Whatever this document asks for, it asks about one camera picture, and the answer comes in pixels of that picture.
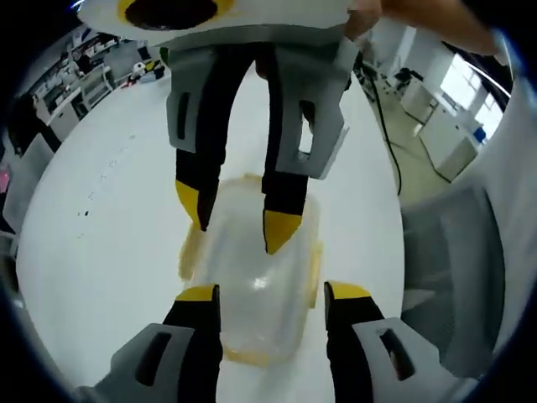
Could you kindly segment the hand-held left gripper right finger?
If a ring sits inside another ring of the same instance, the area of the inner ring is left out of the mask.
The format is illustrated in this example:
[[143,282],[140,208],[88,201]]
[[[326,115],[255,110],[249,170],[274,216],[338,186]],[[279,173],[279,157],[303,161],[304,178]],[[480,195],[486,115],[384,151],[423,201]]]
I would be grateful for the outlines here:
[[336,402],[444,402],[439,350],[397,317],[386,318],[369,291],[324,283],[326,354]]

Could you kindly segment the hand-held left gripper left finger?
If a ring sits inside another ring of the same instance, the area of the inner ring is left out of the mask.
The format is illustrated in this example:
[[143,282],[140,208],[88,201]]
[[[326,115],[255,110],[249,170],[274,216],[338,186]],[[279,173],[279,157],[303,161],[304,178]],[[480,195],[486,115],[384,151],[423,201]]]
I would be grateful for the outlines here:
[[215,402],[221,367],[220,287],[182,291],[161,323],[115,352],[94,402]]

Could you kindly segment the person's right hand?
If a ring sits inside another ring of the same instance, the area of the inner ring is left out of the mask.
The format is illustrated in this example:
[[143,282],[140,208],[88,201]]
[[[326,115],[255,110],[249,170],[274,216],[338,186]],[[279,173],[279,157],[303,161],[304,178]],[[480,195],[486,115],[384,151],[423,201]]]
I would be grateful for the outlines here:
[[351,41],[369,31],[382,17],[381,0],[356,0],[347,10],[348,20],[345,23],[344,35]]

